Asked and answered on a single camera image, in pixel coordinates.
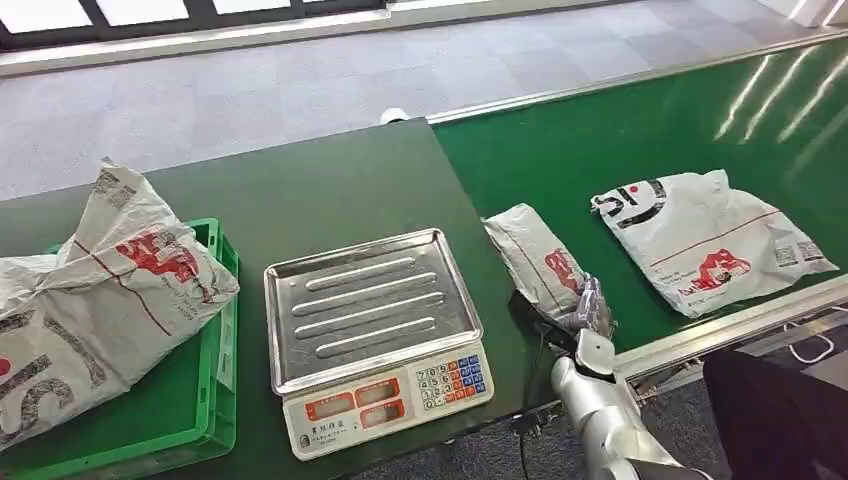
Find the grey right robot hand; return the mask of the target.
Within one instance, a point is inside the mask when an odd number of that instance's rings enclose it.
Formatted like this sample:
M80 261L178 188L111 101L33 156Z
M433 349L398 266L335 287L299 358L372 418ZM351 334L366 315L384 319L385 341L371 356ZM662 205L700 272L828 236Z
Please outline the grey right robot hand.
M576 309L566 315L565 329L577 333L589 329L612 339L617 322L613 318L598 278L587 275Z

